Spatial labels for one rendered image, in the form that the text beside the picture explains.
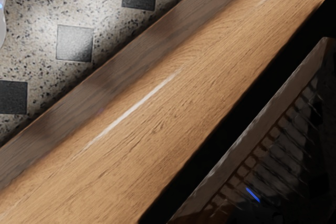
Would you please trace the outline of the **dark glossy grey-edged box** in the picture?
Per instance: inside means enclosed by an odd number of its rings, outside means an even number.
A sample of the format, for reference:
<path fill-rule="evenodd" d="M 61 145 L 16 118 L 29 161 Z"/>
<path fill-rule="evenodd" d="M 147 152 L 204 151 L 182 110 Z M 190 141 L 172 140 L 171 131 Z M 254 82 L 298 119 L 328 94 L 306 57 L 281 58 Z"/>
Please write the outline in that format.
<path fill-rule="evenodd" d="M 336 224 L 336 39 L 317 43 L 167 224 Z"/>

